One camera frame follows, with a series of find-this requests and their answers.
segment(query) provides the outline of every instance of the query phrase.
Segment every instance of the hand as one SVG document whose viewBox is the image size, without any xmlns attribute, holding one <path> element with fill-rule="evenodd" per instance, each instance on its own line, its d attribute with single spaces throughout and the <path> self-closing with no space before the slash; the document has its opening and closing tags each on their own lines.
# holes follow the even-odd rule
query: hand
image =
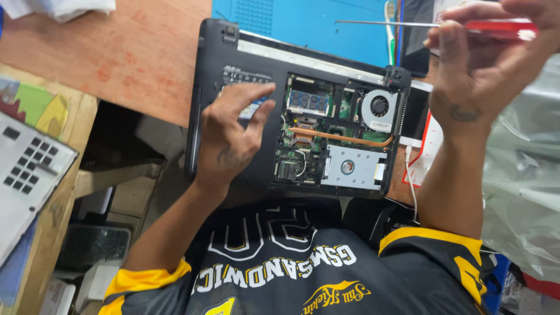
<svg viewBox="0 0 560 315">
<path fill-rule="evenodd" d="M 253 100 L 269 95 L 275 88 L 274 83 L 227 85 L 221 96 L 202 111 L 197 185 L 225 198 L 233 178 L 259 151 L 264 124 L 276 102 L 263 102 L 247 129 L 237 122 L 237 117 Z"/>
<path fill-rule="evenodd" d="M 486 142 L 496 116 L 531 83 L 560 48 L 560 0 L 474 2 L 445 11 L 428 48 L 441 48 L 430 109 L 447 138 Z M 528 17 L 540 32 L 532 41 L 466 36 L 459 23 Z"/>
</svg>

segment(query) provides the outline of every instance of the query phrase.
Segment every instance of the white usb cable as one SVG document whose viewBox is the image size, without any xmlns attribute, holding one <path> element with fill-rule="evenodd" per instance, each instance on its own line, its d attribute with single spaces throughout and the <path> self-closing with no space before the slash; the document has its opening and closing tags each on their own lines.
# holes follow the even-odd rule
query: white usb cable
<svg viewBox="0 0 560 315">
<path fill-rule="evenodd" d="M 410 162 L 410 153 L 412 153 L 412 147 L 411 146 L 407 146 L 407 150 L 405 151 L 406 155 L 404 158 L 404 165 L 407 168 L 407 178 L 408 178 L 408 183 L 410 184 L 410 191 L 412 192 L 412 199 L 414 199 L 414 219 L 412 221 L 414 221 L 414 223 L 419 224 L 418 222 L 416 222 L 416 218 L 418 215 L 418 206 L 416 204 L 416 194 L 414 193 L 414 186 L 412 185 L 412 180 L 410 179 L 410 170 L 408 169 L 408 163 Z"/>
</svg>

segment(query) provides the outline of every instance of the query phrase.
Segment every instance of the person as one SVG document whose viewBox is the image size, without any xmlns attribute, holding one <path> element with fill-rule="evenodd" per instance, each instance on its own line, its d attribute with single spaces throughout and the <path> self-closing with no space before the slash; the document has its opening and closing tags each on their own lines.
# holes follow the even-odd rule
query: person
<svg viewBox="0 0 560 315">
<path fill-rule="evenodd" d="M 461 25 L 519 16 L 539 28 L 532 41 L 468 37 Z M 486 140 L 493 120 L 559 50 L 558 16 L 560 0 L 475 2 L 446 11 L 428 32 L 425 45 L 441 49 L 429 105 L 444 141 L 418 194 L 421 227 L 390 233 L 378 253 L 341 229 L 340 212 L 322 201 L 210 216 L 259 150 L 275 106 L 265 101 L 245 129 L 241 110 L 275 85 L 226 86 L 202 113 L 196 179 L 132 247 L 100 314 L 485 313 Z M 205 220 L 213 227 L 199 231 Z M 189 246 L 203 248 L 196 266 L 182 259 Z"/>
</svg>

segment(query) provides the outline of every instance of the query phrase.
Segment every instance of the white phone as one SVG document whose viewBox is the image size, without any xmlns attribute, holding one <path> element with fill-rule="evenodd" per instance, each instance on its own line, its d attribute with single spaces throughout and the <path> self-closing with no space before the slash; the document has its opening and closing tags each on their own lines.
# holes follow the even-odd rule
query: white phone
<svg viewBox="0 0 560 315">
<path fill-rule="evenodd" d="M 410 87 L 400 133 L 400 144 L 422 147 L 422 137 L 429 110 L 428 97 L 433 86 L 422 81 L 412 80 Z"/>
</svg>

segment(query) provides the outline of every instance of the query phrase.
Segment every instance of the screwdriver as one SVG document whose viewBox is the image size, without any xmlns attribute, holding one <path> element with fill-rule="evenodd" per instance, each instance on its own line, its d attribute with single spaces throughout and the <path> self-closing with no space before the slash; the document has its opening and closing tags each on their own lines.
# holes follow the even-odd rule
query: screwdriver
<svg viewBox="0 0 560 315">
<path fill-rule="evenodd" d="M 336 23 L 357 23 L 357 24 L 381 24 L 409 27 L 440 27 L 433 23 L 414 23 L 414 22 L 385 22 L 385 21 L 347 21 L 336 20 Z M 539 29 L 526 18 L 515 18 L 510 20 L 473 20 L 467 22 L 465 28 L 472 35 L 483 35 L 497 38 L 520 38 L 529 40 L 534 38 Z"/>
</svg>

